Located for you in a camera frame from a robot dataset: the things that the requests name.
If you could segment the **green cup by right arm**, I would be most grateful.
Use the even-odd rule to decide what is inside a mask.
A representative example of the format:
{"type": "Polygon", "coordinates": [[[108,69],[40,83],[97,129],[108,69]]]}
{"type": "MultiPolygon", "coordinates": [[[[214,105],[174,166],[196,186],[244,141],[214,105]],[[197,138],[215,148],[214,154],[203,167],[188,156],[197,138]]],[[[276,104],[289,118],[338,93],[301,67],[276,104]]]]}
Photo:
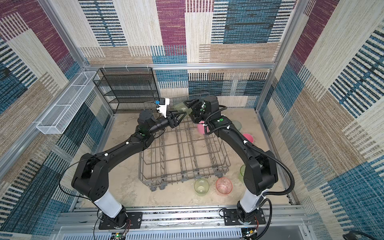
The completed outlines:
{"type": "Polygon", "coordinates": [[[245,165],[242,165],[239,171],[239,180],[241,183],[244,183],[244,175],[245,175],[245,165]]]}

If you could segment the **green translucent cup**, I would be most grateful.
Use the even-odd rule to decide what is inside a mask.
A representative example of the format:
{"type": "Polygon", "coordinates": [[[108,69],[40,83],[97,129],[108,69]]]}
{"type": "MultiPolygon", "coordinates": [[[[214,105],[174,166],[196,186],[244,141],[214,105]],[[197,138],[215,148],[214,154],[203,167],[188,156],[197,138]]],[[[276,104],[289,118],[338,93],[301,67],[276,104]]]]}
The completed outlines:
{"type": "Polygon", "coordinates": [[[174,105],[174,110],[178,112],[185,112],[188,116],[192,113],[192,109],[188,108],[184,103],[174,105]]]}

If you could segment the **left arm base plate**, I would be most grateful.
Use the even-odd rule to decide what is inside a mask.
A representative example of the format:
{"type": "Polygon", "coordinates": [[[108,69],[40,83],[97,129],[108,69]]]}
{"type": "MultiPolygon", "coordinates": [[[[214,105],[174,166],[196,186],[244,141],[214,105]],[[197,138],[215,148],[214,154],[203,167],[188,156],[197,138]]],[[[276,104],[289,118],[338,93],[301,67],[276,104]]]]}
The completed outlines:
{"type": "Polygon", "coordinates": [[[142,212],[120,213],[115,218],[103,214],[99,230],[128,230],[139,229],[142,224],[142,212]]]}

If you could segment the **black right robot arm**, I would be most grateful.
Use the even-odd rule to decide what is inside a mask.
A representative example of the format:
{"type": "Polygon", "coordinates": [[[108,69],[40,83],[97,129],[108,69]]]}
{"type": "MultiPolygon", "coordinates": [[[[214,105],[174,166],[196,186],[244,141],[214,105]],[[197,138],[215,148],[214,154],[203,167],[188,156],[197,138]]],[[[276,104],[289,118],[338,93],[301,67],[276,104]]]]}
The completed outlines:
{"type": "Polygon", "coordinates": [[[190,117],[194,123],[203,122],[206,135],[214,134],[222,139],[244,162],[246,191],[237,204],[237,215],[241,224],[250,223],[261,208],[268,190],[279,179],[274,155],[256,147],[238,131],[233,122],[222,114],[227,107],[220,105],[217,97],[187,100],[184,104],[192,110],[190,117]]]}

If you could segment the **pink plastic cup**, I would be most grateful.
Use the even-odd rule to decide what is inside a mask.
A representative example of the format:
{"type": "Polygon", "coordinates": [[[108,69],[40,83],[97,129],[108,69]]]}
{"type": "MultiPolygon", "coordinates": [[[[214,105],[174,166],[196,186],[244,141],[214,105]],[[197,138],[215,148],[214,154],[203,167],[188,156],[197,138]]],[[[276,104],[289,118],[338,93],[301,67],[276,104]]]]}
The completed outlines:
{"type": "Polygon", "coordinates": [[[197,129],[198,129],[198,132],[201,134],[201,135],[205,135],[206,133],[209,133],[210,132],[210,129],[207,125],[205,125],[205,121],[200,121],[198,124],[197,124],[197,129]]]}

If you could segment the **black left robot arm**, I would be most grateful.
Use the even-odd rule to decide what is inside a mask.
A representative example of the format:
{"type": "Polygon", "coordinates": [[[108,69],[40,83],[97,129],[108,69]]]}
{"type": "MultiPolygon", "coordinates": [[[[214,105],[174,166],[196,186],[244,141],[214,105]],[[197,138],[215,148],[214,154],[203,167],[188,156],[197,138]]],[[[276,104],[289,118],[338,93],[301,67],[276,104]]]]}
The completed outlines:
{"type": "Polygon", "coordinates": [[[111,228],[124,228],[128,224],[128,215],[126,208],[109,191],[109,172],[129,157],[149,148],[157,132],[177,127],[186,115],[186,112],[169,111],[156,119],[152,111],[143,110],[136,131],[127,140],[104,152],[81,157],[72,187],[102,211],[102,220],[111,228]]]}

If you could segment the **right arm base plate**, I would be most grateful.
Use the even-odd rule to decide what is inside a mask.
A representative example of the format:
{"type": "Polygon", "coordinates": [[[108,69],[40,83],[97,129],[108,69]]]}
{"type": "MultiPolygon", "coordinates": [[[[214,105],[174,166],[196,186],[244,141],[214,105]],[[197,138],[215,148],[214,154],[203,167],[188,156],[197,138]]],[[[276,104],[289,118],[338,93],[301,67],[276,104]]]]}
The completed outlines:
{"type": "Polygon", "coordinates": [[[251,213],[240,213],[238,209],[222,210],[225,225],[264,225],[267,223],[262,209],[254,210],[251,213]]]}

